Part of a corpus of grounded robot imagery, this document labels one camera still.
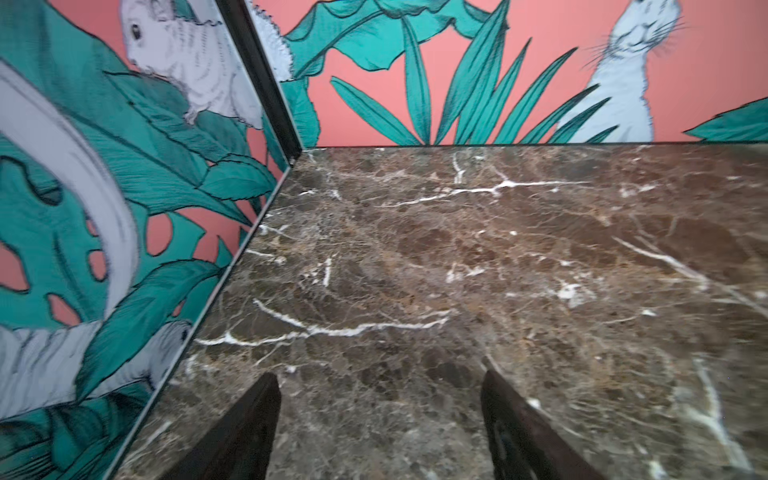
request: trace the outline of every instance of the rabbit head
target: rabbit head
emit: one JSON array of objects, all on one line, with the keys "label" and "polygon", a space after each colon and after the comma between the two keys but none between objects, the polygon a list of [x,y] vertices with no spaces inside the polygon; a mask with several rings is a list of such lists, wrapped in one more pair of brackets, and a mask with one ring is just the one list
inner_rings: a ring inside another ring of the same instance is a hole
[{"label": "rabbit head", "polygon": [[128,60],[145,74],[165,75],[174,52],[173,0],[121,0]]},{"label": "rabbit head", "polygon": [[644,55],[667,39],[679,18],[677,0],[631,0],[611,32],[607,53]]}]

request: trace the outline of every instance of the rabbit ear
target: rabbit ear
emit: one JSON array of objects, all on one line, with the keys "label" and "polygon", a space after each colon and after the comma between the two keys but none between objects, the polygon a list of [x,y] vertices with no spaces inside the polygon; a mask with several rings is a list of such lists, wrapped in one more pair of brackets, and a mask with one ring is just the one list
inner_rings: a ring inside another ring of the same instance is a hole
[{"label": "rabbit ear", "polygon": [[176,18],[174,0],[150,0],[150,7],[156,20],[165,22]]}]

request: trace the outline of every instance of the monstera leaf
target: monstera leaf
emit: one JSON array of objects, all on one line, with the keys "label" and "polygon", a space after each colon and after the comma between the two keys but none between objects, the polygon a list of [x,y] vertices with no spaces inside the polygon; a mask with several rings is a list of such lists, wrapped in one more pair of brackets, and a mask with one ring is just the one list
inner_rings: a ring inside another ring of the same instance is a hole
[{"label": "monstera leaf", "polygon": [[408,16],[417,41],[425,41],[449,25],[474,38],[488,13],[465,0],[335,0],[317,2],[287,35],[293,53],[293,76],[323,70],[331,48],[368,71],[382,70],[405,48],[400,19]]},{"label": "monstera leaf", "polygon": [[768,98],[719,114],[685,133],[704,141],[768,141]]},{"label": "monstera leaf", "polygon": [[0,241],[22,262],[29,285],[15,292],[0,287],[3,323],[11,328],[58,328],[47,295],[59,295],[83,321],[100,319],[106,303],[106,284],[96,280],[88,253],[99,249],[89,234],[85,215],[68,191],[56,205],[38,198],[25,178],[23,166],[0,161]]}]

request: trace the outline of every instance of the pink wall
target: pink wall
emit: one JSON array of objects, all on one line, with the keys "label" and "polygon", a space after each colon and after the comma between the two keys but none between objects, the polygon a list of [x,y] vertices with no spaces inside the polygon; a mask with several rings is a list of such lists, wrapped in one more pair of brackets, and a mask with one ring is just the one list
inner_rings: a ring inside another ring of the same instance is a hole
[{"label": "pink wall", "polygon": [[[498,0],[471,3],[490,12]],[[262,0],[259,4],[286,34],[314,1]],[[584,88],[595,66],[593,63],[584,68],[592,59],[590,47],[604,41],[627,4],[626,0],[512,0],[502,72],[515,60],[528,38],[533,37],[533,42],[502,118],[506,118],[516,99],[547,65],[574,46],[579,50],[554,77],[522,131],[529,130]],[[715,114],[768,97],[768,2],[680,0],[680,4],[685,29],[674,32],[666,48],[652,51],[648,62],[646,98],[654,117],[656,141],[696,140],[682,132]],[[432,95],[433,134],[451,77],[469,42],[448,28],[422,44]],[[318,145],[393,144],[344,103],[330,84],[332,76],[363,90],[411,128],[403,65],[399,58],[388,71],[368,72],[331,50],[323,73],[310,79],[310,98],[322,128]],[[444,143],[451,143],[452,138],[449,134]]]}]

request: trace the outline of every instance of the brown marble floor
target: brown marble floor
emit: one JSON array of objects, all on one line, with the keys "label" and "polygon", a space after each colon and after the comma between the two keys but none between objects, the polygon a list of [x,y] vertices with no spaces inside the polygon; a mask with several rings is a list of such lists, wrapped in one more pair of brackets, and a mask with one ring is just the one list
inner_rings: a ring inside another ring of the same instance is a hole
[{"label": "brown marble floor", "polygon": [[766,323],[764,153],[313,151],[118,478],[273,371],[272,480],[490,479],[488,365],[608,478],[765,475]]}]

